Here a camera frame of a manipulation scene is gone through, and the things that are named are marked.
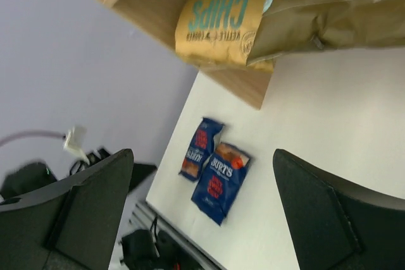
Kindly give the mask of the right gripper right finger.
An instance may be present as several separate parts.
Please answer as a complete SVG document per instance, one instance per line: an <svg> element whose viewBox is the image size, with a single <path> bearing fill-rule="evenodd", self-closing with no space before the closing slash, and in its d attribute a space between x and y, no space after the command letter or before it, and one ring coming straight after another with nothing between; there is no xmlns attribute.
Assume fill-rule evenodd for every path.
<svg viewBox="0 0 405 270"><path fill-rule="evenodd" d="M301 269L404 269L404 199L283 149L273 170Z"/></svg>

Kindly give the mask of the light blue cassava chips bag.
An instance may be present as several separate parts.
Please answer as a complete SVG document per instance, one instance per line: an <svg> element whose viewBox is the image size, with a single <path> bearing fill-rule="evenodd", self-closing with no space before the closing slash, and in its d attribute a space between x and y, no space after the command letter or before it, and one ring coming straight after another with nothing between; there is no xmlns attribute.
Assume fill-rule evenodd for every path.
<svg viewBox="0 0 405 270"><path fill-rule="evenodd" d="M248 63L292 52L404 46L404 0L271 0Z"/></svg>

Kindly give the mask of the yellow kettle chips bag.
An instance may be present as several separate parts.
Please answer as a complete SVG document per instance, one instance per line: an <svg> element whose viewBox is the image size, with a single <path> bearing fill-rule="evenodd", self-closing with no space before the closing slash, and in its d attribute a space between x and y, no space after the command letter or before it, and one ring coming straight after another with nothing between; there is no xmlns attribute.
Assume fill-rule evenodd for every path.
<svg viewBox="0 0 405 270"><path fill-rule="evenodd" d="M175 30L175 51L205 68L249 69L263 14L273 0L187 0Z"/></svg>

